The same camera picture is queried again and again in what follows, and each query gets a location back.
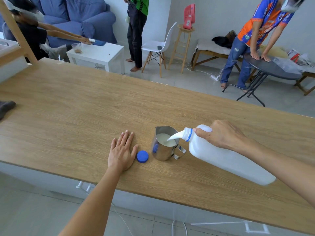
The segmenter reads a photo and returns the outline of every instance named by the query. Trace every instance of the pitcher handle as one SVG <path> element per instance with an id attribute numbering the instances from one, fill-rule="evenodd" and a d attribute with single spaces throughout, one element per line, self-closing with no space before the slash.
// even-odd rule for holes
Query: pitcher handle
<path id="1" fill-rule="evenodd" d="M 176 154 L 173 154 L 172 157 L 175 158 L 176 160 L 178 160 L 179 158 L 181 158 L 183 155 L 185 155 L 186 153 L 186 150 L 181 146 L 181 145 L 177 145 L 176 148 L 178 150 L 180 150 L 180 156 L 179 155 L 176 155 Z"/>

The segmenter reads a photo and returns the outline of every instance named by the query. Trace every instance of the orange and blue jersey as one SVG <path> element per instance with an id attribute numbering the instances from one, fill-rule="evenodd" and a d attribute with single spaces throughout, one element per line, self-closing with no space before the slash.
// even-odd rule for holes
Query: orange and blue jersey
<path id="1" fill-rule="evenodd" d="M 250 46 L 250 39 L 253 32 L 253 22 L 262 21 L 259 29 L 257 46 L 259 47 L 267 38 L 270 31 L 278 25 L 286 26 L 291 20 L 294 13 L 282 12 L 276 9 L 279 0 L 262 0 L 258 5 L 254 16 L 250 19 L 238 34 L 238 39 Z"/>

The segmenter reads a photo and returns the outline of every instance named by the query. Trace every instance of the white chair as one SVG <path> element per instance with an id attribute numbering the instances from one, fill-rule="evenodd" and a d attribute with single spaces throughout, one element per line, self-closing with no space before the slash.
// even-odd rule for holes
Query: white chair
<path id="1" fill-rule="evenodd" d="M 162 60 L 164 63 L 164 68 L 166 69 L 164 51 L 167 50 L 167 48 L 169 47 L 169 44 L 171 43 L 172 32 L 173 32 L 176 24 L 177 24 L 177 22 L 175 22 L 174 25 L 169 30 L 165 42 L 150 40 L 150 41 L 148 41 L 142 45 L 143 50 L 149 51 L 146 63 L 144 64 L 144 67 L 142 69 L 142 73 L 143 73 L 144 68 L 146 67 L 147 63 L 149 63 L 150 60 L 152 60 L 152 59 L 156 60 L 156 57 L 159 56 L 160 62 L 158 62 L 158 64 L 160 65 L 160 78 L 162 78 Z"/>

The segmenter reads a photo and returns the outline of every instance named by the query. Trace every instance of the man in orange jersey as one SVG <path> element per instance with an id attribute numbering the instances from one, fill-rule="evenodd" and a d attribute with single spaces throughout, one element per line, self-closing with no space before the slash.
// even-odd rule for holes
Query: man in orange jersey
<path id="1" fill-rule="evenodd" d="M 270 61 L 267 56 L 270 49 L 280 37 L 282 31 L 291 20 L 294 12 L 304 0 L 262 0 L 254 16 L 242 28 L 234 39 L 230 55 L 227 59 L 221 78 L 221 88 L 225 88 L 228 78 L 238 58 L 245 53 L 250 53 L 254 59 L 262 58 Z M 259 56 L 257 50 L 266 39 L 269 32 L 275 28 L 265 51 Z M 246 89 L 246 81 L 250 76 L 252 66 L 245 60 L 239 74 L 237 86 Z"/>

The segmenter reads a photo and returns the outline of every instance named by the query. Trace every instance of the black table legs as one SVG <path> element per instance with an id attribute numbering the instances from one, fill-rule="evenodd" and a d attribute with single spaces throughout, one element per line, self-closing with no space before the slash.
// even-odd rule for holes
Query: black table legs
<path id="1" fill-rule="evenodd" d="M 255 90 L 259 87 L 259 85 L 266 79 L 268 75 L 265 74 L 264 72 L 262 71 L 259 71 L 258 74 L 256 75 L 256 77 L 253 79 L 253 81 L 250 83 L 250 85 L 247 86 L 247 88 L 243 89 L 243 88 L 240 88 L 238 87 L 237 85 L 234 85 L 234 84 L 229 84 L 225 87 L 225 89 L 222 91 L 224 92 L 226 90 L 227 87 L 229 87 L 230 85 L 234 86 L 234 87 L 237 87 L 239 89 L 242 89 L 242 90 L 247 90 L 246 93 L 244 93 L 241 97 L 239 97 L 236 101 L 240 100 L 241 98 L 243 98 L 246 94 L 248 94 L 248 98 L 250 97 L 250 95 L 253 95 L 255 99 L 257 99 L 261 104 L 262 106 L 266 107 L 265 104 L 254 94 Z"/>

